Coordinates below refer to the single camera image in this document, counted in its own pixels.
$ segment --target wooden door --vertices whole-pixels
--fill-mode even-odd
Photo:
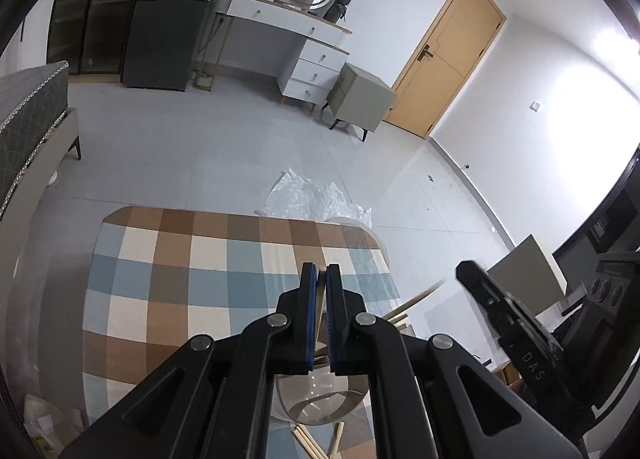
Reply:
[[[386,121],[426,137],[504,20],[492,0],[449,0],[398,78]]]

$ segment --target gray refrigerator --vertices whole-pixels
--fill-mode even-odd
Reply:
[[[127,87],[185,90],[211,0],[136,0],[122,73]]]

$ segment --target table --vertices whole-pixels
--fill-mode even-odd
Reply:
[[[263,23],[295,33],[289,52],[284,58],[282,71],[278,75],[278,87],[284,97],[290,96],[313,103],[325,102],[329,89],[338,78],[340,68],[349,56],[338,45],[351,31],[306,10],[269,0],[216,0],[214,10],[230,17],[218,57],[212,71],[212,81],[220,66],[231,28],[236,18]]]
[[[90,422],[193,335],[225,338],[274,312],[303,262],[339,264],[345,289],[361,293],[369,312],[399,304],[382,252],[356,226],[146,206],[106,217],[82,323]],[[375,457],[367,400],[345,422],[343,459]],[[327,450],[333,426],[309,430]],[[268,448],[272,459],[306,458],[283,421],[272,419]]]

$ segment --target white dressing table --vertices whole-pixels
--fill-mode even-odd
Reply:
[[[216,66],[235,17],[261,22],[299,35],[278,76],[284,96],[321,105],[332,89],[349,53],[338,45],[351,31],[308,12],[268,0],[217,0],[214,10],[231,17]]]

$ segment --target drawer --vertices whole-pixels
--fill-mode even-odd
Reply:
[[[334,89],[332,89],[331,91],[331,94],[327,97],[329,108],[331,108],[331,111],[332,113],[334,113],[334,116],[338,114],[338,111],[340,110],[340,105],[342,105],[342,102],[344,101],[344,97],[345,97],[344,92],[342,92],[340,87],[334,87]]]
[[[331,47],[307,40],[302,48],[300,58],[311,63],[322,65],[328,69],[340,72],[347,60],[348,54]]]
[[[322,67],[321,65],[316,65],[306,60],[298,60],[291,77],[295,80],[300,80],[318,87],[324,87],[328,90],[334,86],[339,75],[340,73]]]
[[[315,103],[316,105],[324,105],[329,89],[307,84],[299,80],[289,80],[287,86],[282,89],[284,96],[296,98],[303,102]]]
[[[356,79],[356,73],[354,73],[348,66],[342,68],[340,72],[340,78],[338,78],[338,86],[342,89],[342,92],[347,94],[351,85]]]
[[[344,35],[344,32],[337,27],[316,20],[306,13],[286,9],[266,1],[231,0],[226,13],[317,38],[330,45],[336,45]]]

